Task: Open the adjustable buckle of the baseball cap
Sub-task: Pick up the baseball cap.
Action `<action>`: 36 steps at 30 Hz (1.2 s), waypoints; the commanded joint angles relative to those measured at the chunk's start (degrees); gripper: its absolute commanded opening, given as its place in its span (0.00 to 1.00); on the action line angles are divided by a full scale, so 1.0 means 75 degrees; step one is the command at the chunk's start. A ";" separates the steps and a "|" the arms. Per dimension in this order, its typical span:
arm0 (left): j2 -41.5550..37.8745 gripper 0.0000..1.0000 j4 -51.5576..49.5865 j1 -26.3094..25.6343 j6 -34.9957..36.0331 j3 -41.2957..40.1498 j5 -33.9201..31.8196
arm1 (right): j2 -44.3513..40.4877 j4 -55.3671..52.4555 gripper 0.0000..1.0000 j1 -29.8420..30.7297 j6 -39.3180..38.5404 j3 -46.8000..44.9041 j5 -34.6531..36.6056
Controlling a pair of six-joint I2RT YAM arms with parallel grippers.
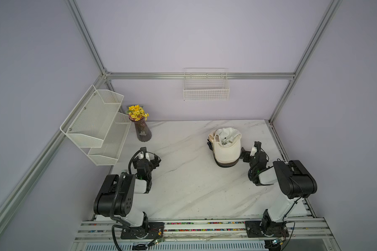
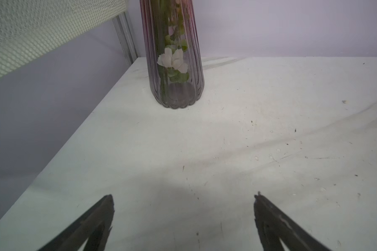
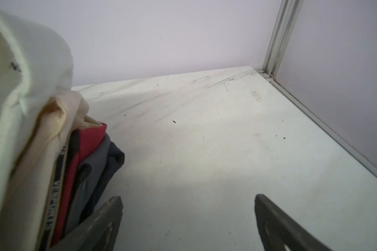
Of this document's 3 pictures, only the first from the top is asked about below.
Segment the white baseball cap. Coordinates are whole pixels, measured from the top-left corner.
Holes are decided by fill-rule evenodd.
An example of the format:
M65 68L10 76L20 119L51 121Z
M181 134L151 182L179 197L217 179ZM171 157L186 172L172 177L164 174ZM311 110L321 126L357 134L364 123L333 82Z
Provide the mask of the white baseball cap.
M208 139L227 148L233 146L234 143L241 143L241 133L235 128L220 128L210 133Z

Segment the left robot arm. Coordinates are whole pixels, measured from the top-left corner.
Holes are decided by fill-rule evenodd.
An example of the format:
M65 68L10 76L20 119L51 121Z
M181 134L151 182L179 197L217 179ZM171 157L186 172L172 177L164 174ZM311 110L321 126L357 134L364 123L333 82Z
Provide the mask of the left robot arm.
M135 194L148 194L152 187L152 171L159 167L161 159L155 155L134 157L129 166L135 174L123 172L107 175L94 201L94 213L110 218L112 238L153 239L154 243L163 237L164 223L150 223L147 214L133 206Z

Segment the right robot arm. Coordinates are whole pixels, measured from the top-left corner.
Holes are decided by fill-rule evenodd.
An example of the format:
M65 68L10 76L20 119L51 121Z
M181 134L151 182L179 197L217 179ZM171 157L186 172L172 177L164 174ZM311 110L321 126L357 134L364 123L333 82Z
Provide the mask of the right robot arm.
M249 163L249 180L256 186L278 184L281 190L273 205L264 211L261 220L245 222L247 236L276 237L285 240L290 236L285 220L302 199L317 192L315 179L299 160L277 160L268 167L267 154L257 149L242 149L240 158L243 162Z

